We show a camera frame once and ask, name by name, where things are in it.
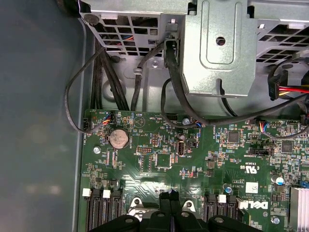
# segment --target green circuit board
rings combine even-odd
[[[207,195],[233,195],[242,202],[242,212],[249,215],[244,223],[265,232],[293,231],[288,225],[289,192],[290,186],[309,180],[308,135],[272,141],[261,135],[254,121],[184,130],[169,126],[159,113],[104,110],[87,110],[86,126],[97,125],[109,113],[113,121],[83,137],[80,232],[89,228],[85,188],[120,189],[120,214],[128,210],[135,196],[158,203],[161,192],[174,189],[180,193],[181,203],[192,200],[205,220]],[[178,123],[187,118],[170,117]],[[267,122],[267,132],[272,135],[293,134],[301,127],[292,120]],[[127,132],[125,148],[115,149],[109,143],[115,129]],[[98,154],[94,147],[100,148]],[[282,177],[284,185],[275,184],[274,175]],[[230,194],[223,184],[232,188]],[[271,222],[274,216],[279,224]]]

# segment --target blue wire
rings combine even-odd
[[[269,123],[266,123],[266,125],[264,126],[264,128],[263,128],[263,132],[265,132],[265,131],[266,131],[266,128],[267,128],[268,124],[269,124]]]

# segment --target capacitor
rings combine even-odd
[[[184,125],[189,125],[189,124],[190,124],[190,119],[184,118],[184,119],[183,119],[183,124],[184,124]]]
[[[271,223],[278,225],[280,223],[280,219],[276,216],[272,216],[270,219]]]
[[[179,133],[179,134],[177,135],[177,137],[178,137],[180,140],[182,140],[182,141],[185,140],[185,135],[184,135],[183,133]]]
[[[273,175],[271,177],[271,181],[273,183],[276,183],[277,185],[283,185],[284,184],[284,179],[278,175]]]
[[[222,187],[223,187],[223,189],[224,189],[224,191],[225,191],[226,193],[231,193],[231,192],[232,192],[232,188],[231,188],[231,185],[230,185],[230,184],[225,183],[225,184],[222,185]]]

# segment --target heatsink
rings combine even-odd
[[[290,226],[309,231],[309,188],[291,188]]]

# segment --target motherboard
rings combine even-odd
[[[186,115],[168,115],[179,125]],[[179,192],[204,221],[225,215],[265,232],[294,231],[291,189],[308,188],[308,135],[272,140],[257,120],[179,129],[159,113],[87,110],[81,165],[79,231],[125,214],[135,197],[152,206],[159,194]],[[303,128],[293,120],[263,120],[272,135]]]

